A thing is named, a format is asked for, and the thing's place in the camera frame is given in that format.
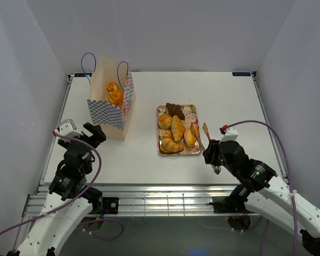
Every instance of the paper bag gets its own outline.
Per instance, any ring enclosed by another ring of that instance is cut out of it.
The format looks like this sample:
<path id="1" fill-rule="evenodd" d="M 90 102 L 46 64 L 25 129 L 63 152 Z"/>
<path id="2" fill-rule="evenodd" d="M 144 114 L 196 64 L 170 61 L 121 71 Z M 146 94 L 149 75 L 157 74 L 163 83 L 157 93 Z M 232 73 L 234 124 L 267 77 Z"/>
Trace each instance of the paper bag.
<path id="1" fill-rule="evenodd" d="M 101 57 L 90 82 L 87 104 L 93 124 L 99 124 L 107 137 L 125 140 L 135 104 L 129 62 Z M 110 82 L 114 82 L 124 93 L 122 108 L 108 102 L 110 94 L 107 85 Z"/>

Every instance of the chocolate pastry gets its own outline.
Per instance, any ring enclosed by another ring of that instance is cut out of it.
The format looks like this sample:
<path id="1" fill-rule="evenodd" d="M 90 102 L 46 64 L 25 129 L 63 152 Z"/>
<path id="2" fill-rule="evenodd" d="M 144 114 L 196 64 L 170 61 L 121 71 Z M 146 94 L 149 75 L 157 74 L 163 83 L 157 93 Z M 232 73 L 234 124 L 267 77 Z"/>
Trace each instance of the chocolate pastry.
<path id="1" fill-rule="evenodd" d="M 166 107 L 167 107 L 167 109 L 169 111 L 169 115 L 170 116 L 172 116 L 172 117 L 173 116 L 178 116 L 181 120 L 185 120 L 185 115 L 183 114 L 180 105 L 167 103 Z"/>

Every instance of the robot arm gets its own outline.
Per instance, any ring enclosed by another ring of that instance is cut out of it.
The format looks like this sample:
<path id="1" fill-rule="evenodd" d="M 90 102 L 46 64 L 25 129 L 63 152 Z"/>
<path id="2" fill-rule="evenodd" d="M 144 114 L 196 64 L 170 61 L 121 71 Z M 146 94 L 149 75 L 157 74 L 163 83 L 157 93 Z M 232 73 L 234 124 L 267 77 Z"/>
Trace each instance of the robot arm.
<path id="1" fill-rule="evenodd" d="M 60 123 L 54 133 L 71 138 L 77 138 L 96 148 L 106 140 L 99 125 L 89 123 L 83 125 L 93 135 L 88 137 L 76 130 L 72 120 Z M 17 250 L 7 255 L 20 256 L 54 256 L 59 255 L 65 241 L 78 226 L 80 221 L 90 212 L 98 212 L 102 208 L 102 192 L 88 188 L 86 192 L 72 204 L 47 214 L 53 209 L 68 203 L 85 188 L 86 174 L 92 171 L 93 155 L 89 147 L 80 142 L 60 139 L 58 144 L 66 148 L 64 160 L 57 168 L 55 177 L 50 184 L 49 193 L 40 215 L 31 231 Z"/>
<path id="2" fill-rule="evenodd" d="M 259 213 L 290 233 L 294 231 L 292 195 L 287 184 L 265 163 L 249 159 L 235 141 L 235 128 L 220 130 L 224 137 L 220 141 L 210 140 L 203 152 L 205 163 L 218 168 L 224 166 L 241 183 L 223 205 L 233 206 L 238 212 L 247 209 Z M 320 209 L 297 193 L 294 199 L 303 246 L 312 255 L 320 255 Z M 221 207 L 214 204 L 215 210 Z"/>

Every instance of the tabletop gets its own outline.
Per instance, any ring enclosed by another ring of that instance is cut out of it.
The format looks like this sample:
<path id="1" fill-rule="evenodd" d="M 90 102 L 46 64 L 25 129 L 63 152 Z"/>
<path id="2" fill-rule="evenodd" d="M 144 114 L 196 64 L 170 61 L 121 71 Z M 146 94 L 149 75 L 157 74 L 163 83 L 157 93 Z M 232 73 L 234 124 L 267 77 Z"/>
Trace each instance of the tabletop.
<path id="1" fill-rule="evenodd" d="M 98 148 L 102 170 L 95 184 L 119 185 L 233 185 L 238 184 L 226 169 L 216 175 L 202 155 L 160 156 L 157 151 L 156 108 L 167 102 L 193 104 L 197 108 L 202 143 L 208 140 L 202 131 L 207 123 L 211 138 L 220 139 L 225 124 L 265 117 L 252 77 L 237 77 L 230 72 L 133 72 L 136 102 L 125 141 L 107 138 Z M 71 118 L 77 129 L 92 123 L 87 96 L 89 82 L 74 77 L 61 120 Z M 265 162 L 279 175 L 279 163 L 268 130 L 259 124 L 242 124 L 238 143 L 249 158 Z M 65 149 L 54 143 L 44 182 L 51 183 Z M 98 168 L 87 175 L 88 182 Z"/>

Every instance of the tray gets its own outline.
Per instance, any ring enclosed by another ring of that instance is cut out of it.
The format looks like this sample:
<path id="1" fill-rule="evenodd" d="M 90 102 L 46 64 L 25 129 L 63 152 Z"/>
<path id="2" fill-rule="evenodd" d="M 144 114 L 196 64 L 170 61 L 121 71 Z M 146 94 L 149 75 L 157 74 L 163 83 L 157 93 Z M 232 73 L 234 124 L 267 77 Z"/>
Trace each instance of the tray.
<path id="1" fill-rule="evenodd" d="M 191 123 L 197 124 L 198 126 L 198 136 L 200 137 L 200 130 L 199 130 L 199 123 L 198 123 L 198 115 L 197 115 L 197 109 L 196 106 L 194 105 L 181 105 L 181 109 L 183 114 L 185 115 L 185 120 L 183 120 L 183 124 L 187 129 L 190 129 Z M 181 143 L 183 145 L 183 151 L 182 152 L 178 152 L 178 153 L 174 153 L 174 154 L 170 154 L 170 155 L 165 155 L 162 154 L 160 152 L 160 146 L 162 144 L 161 142 L 161 137 L 163 135 L 163 133 L 165 133 L 166 130 L 161 129 L 157 122 L 158 122 L 158 118 L 160 115 L 162 114 L 168 114 L 167 112 L 167 108 L 166 106 L 158 106 L 156 109 L 156 127 L 157 127 L 157 140 L 158 140 L 158 153 L 162 156 L 189 156 L 189 155 L 199 155 L 202 150 L 200 149 L 200 146 L 198 144 L 198 142 L 196 141 L 194 147 L 188 147 L 187 144 L 185 143 L 184 138 L 181 139 Z"/>

